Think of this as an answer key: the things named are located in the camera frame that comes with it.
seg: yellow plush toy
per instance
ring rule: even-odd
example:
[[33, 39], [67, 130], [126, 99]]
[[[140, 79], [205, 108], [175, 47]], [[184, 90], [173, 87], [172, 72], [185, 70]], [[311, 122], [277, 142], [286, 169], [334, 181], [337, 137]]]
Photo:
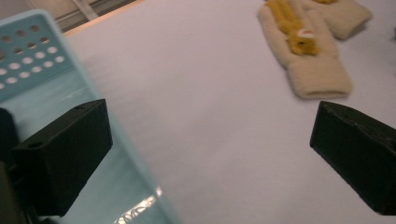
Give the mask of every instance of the yellow plush toy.
[[337, 0], [313, 0], [313, 1], [321, 4], [330, 4], [336, 2]]
[[271, 8], [279, 30], [288, 36], [291, 52], [298, 55], [319, 53], [314, 32], [304, 29], [287, 0], [268, 0], [265, 5]]

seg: perforated basket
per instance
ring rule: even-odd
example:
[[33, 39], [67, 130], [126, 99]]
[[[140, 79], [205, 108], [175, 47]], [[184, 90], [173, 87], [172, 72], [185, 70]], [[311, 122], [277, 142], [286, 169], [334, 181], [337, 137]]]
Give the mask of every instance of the perforated basket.
[[[0, 21], [0, 107], [13, 114], [21, 140], [99, 98], [47, 12]], [[57, 223], [179, 223], [111, 110], [109, 117], [113, 148]]]

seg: white tablecloth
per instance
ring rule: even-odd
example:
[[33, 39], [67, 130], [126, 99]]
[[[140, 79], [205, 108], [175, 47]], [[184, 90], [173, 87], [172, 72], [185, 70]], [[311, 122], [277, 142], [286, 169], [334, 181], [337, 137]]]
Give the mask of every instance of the white tablecloth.
[[[396, 127], [396, 1], [338, 41], [347, 105]], [[301, 100], [266, 43], [262, 0], [147, 0], [70, 35], [177, 214], [202, 223], [395, 223], [310, 146]]]

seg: plush toy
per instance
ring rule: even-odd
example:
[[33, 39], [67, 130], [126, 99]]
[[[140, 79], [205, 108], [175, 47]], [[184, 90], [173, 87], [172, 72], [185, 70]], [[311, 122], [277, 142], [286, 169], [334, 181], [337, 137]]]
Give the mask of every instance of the plush toy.
[[301, 0], [287, 2], [296, 18], [304, 24], [304, 28], [315, 31], [316, 44], [320, 49], [318, 55], [293, 53], [289, 43], [285, 41], [287, 36], [279, 29], [279, 20], [275, 19], [267, 5], [260, 8], [258, 17], [266, 42], [276, 59], [287, 70], [294, 92], [304, 99], [347, 97], [352, 92], [352, 82], [338, 60], [337, 44], [328, 25], [316, 10], [304, 10]]
[[317, 2], [317, 3], [321, 3], [321, 4], [330, 4], [330, 3], [334, 3], [338, 0], [313, 0], [313, 1]]
[[318, 54], [314, 32], [304, 29], [287, 0], [268, 0], [265, 5], [271, 8], [279, 30], [288, 36], [291, 52], [298, 55]]

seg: black plastic block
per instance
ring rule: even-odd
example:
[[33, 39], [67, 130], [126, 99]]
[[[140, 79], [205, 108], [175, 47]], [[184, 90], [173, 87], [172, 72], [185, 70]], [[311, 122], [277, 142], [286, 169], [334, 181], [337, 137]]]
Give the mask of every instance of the black plastic block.
[[396, 130], [353, 108], [320, 102], [310, 146], [378, 214], [396, 215]]
[[64, 216], [111, 149], [106, 101], [76, 106], [13, 148], [40, 216]]
[[11, 149], [19, 143], [12, 115], [0, 108], [0, 161], [14, 165]]
[[22, 224], [22, 212], [5, 163], [0, 162], [0, 223]]

